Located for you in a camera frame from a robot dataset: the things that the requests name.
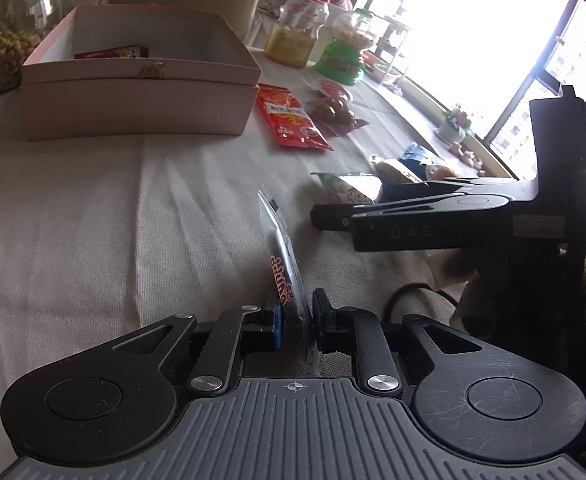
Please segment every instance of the gumball machine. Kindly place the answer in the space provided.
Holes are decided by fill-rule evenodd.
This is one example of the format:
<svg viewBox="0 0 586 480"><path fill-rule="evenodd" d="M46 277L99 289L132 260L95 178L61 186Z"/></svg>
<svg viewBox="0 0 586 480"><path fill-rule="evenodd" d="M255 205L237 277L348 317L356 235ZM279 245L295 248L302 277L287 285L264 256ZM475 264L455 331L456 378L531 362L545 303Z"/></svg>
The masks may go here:
<svg viewBox="0 0 586 480"><path fill-rule="evenodd" d="M354 85L364 74L362 52L377 41L375 16L367 9L341 14L331 28L332 43L324 49L315 70L343 85Z"/></svg>

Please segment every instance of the flower pot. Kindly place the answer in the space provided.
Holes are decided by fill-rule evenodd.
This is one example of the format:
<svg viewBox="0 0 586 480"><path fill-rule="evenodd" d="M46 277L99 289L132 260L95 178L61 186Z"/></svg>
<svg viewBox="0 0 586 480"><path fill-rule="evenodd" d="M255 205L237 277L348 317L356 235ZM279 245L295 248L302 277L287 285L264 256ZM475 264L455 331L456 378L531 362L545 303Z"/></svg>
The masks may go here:
<svg viewBox="0 0 586 480"><path fill-rule="evenodd" d="M446 119L442 120L439 125L438 130L436 131L437 136L442 139L450 142L451 144L459 144L461 143L466 134L462 128L453 128Z"/></svg>

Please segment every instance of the black cable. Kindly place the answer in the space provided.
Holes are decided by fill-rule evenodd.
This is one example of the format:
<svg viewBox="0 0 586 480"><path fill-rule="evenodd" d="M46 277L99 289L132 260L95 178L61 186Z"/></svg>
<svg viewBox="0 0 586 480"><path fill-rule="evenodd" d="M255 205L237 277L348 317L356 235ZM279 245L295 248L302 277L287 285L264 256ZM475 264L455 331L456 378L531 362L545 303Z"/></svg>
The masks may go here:
<svg viewBox="0 0 586 480"><path fill-rule="evenodd" d="M406 285L401 286L396 290L391 297L388 298L387 304L384 306L384 311L382 312L382 321L386 323L391 322L391 314L395 310L395 305L397 304L397 300L407 292L411 292L412 290L419 290L425 289L430 290L432 292L436 292L437 294L441 295L445 300L451 303L455 308L458 307L458 302L448 293L444 292L443 290L433 290L429 285L426 283L407 283Z"/></svg>

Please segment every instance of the pink box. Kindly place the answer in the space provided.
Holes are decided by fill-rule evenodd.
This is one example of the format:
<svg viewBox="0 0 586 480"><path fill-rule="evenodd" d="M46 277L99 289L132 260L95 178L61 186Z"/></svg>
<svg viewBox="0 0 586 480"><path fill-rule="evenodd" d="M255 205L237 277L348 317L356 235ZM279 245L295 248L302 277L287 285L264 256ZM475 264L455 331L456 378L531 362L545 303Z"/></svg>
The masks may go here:
<svg viewBox="0 0 586 480"><path fill-rule="evenodd" d="M149 57L73 59L132 44L148 47ZM218 14L166 6L77 7L22 67L25 136L240 135L261 72Z"/></svg>

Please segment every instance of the potted plant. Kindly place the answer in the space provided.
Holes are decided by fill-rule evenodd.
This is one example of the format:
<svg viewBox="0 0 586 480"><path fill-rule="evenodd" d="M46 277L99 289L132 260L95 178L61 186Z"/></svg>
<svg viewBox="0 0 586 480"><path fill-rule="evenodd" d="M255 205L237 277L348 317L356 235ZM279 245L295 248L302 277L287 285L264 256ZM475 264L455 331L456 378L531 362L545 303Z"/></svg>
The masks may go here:
<svg viewBox="0 0 586 480"><path fill-rule="evenodd" d="M436 131L438 137L451 144L459 144L467 135L472 135L471 119L462 111L462 105L455 105L452 110L444 112L444 118Z"/></svg>

